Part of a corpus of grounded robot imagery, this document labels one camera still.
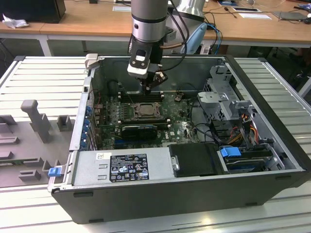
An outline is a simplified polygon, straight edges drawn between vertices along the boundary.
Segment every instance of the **wooden desk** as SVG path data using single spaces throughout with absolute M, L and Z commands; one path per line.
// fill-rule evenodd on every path
M 132 33 L 131 12 L 112 11 L 114 3 L 66 0 L 65 4 L 66 14 L 60 23 L 46 23 L 42 34 L 130 37 Z
M 261 5 L 269 5 L 269 1 L 256 0 Z M 272 6 L 276 6 L 279 1 L 271 1 Z M 276 8 L 261 7 L 255 5 L 261 11 L 292 11 L 297 3 L 284 2 Z M 211 1 L 204 9 L 205 12 L 210 9 L 218 8 L 219 4 Z M 211 11 L 213 13 L 226 13 L 223 8 Z M 306 11 L 297 11 L 303 15 L 307 15 Z M 310 47 L 311 46 L 311 26 L 303 22 L 294 24 L 288 21 L 281 20 L 272 13 L 265 13 L 270 19 L 253 19 L 242 18 L 239 14 L 214 14 L 217 28 L 223 33 L 224 44 L 241 44 L 257 45 L 257 46 L 279 46 L 279 47 Z M 211 14 L 206 15 L 210 22 L 213 22 Z M 207 32 L 206 40 L 215 38 L 214 32 Z
M 276 6 L 279 1 L 256 0 L 255 7 L 262 11 L 291 11 L 297 4 L 285 1 L 278 7 L 269 8 L 261 5 Z M 31 38 L 39 40 L 45 56 L 52 52 L 48 40 L 82 40 L 82 41 L 128 41 L 131 35 L 131 13 L 112 11 L 114 3 L 99 2 L 89 4 L 88 1 L 74 2 L 66 0 L 66 14 L 59 24 L 30 23 L 30 27 L 9 29 L 0 24 L 0 37 L 3 38 Z M 210 0 L 204 11 L 219 8 L 219 4 Z M 214 13 L 226 13 L 221 8 Z M 224 45 L 248 45 L 269 47 L 304 47 L 311 46 L 311 26 L 288 21 L 278 21 L 272 13 L 267 13 L 272 20 L 247 19 L 235 14 L 214 14 L 216 25 L 223 33 Z M 207 14 L 210 22 L 212 15 Z M 204 43 L 212 43 L 215 39 L 214 31 L 207 31 Z
M 43 27 L 44 23 L 30 23 L 28 27 L 24 28 L 9 28 L 0 23 L 0 33 L 22 33 L 22 34 L 40 34 L 40 29 Z

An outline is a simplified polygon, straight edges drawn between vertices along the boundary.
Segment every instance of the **blue cable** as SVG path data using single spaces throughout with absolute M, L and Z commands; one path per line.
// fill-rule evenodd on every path
M 221 36 L 220 36 L 220 33 L 219 33 L 217 28 L 215 28 L 213 25 L 211 25 L 209 23 L 207 23 L 207 25 L 210 26 L 212 29 L 214 29 L 215 33 L 218 36 L 218 45 L 217 45 L 217 49 L 215 51 L 215 55 L 216 55 L 218 53 L 218 49 L 219 49 L 219 46 L 220 46 L 220 43 L 221 43 Z

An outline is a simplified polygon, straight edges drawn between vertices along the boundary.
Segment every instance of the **warning label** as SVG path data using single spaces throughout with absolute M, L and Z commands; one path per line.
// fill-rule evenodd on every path
M 147 154 L 111 156 L 109 179 L 111 182 L 148 180 Z

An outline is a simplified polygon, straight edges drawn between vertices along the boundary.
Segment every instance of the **robotic arm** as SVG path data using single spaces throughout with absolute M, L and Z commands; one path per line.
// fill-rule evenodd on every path
M 187 54 L 193 54 L 192 51 L 199 47 L 206 30 L 202 12 L 204 2 L 205 0 L 181 0 L 177 8 L 172 3 L 174 19 L 167 20 L 168 0 L 132 0 L 132 56 L 127 71 L 140 81 L 145 94 L 168 79 L 160 64 L 164 49 L 189 44 L 193 41 L 191 37 L 194 37 L 196 43 L 190 43 L 191 49 L 187 50 Z M 198 26 L 203 26 L 199 36 L 195 33 Z M 185 38 L 185 32 L 188 33 L 187 39 L 172 46 L 164 46 L 169 38 L 176 35 L 177 30 L 178 39 Z

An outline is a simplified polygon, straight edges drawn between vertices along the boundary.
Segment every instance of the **motherboard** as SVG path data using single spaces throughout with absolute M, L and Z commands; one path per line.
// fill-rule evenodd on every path
M 167 147 L 199 142 L 190 123 L 190 99 L 176 94 L 106 98 L 97 107 L 100 150 Z

